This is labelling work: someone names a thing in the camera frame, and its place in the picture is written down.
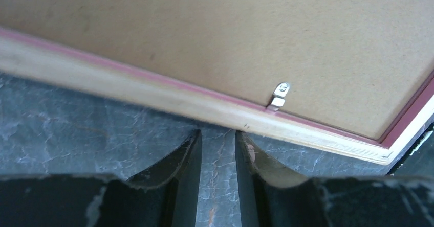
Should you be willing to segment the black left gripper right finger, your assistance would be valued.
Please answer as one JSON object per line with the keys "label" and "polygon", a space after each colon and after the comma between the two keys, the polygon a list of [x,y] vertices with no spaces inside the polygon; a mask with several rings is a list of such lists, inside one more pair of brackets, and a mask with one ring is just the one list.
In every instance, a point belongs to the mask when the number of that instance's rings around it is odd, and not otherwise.
{"label": "black left gripper right finger", "polygon": [[235,134],[242,226],[433,226],[433,179],[308,177]]}

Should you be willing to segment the pink wooden picture frame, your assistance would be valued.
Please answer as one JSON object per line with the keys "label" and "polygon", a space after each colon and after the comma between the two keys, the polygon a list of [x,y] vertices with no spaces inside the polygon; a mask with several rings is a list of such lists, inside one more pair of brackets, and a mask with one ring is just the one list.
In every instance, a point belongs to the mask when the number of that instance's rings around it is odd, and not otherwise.
{"label": "pink wooden picture frame", "polygon": [[5,28],[1,71],[381,165],[433,115],[433,75],[387,133],[372,140]]}

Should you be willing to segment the brown backing board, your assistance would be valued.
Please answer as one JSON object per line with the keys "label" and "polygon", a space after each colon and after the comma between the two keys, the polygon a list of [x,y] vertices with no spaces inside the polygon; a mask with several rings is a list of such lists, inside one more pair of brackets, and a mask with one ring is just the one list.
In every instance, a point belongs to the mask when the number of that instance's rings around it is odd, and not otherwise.
{"label": "brown backing board", "polygon": [[377,139],[433,70],[433,0],[1,0],[1,25]]}

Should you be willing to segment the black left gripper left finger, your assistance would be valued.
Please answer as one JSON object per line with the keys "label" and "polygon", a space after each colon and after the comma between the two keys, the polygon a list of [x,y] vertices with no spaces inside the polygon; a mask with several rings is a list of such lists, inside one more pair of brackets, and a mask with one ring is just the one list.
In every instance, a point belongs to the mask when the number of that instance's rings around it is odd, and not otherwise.
{"label": "black left gripper left finger", "polygon": [[113,174],[3,174],[1,226],[194,226],[202,135],[127,180]]}

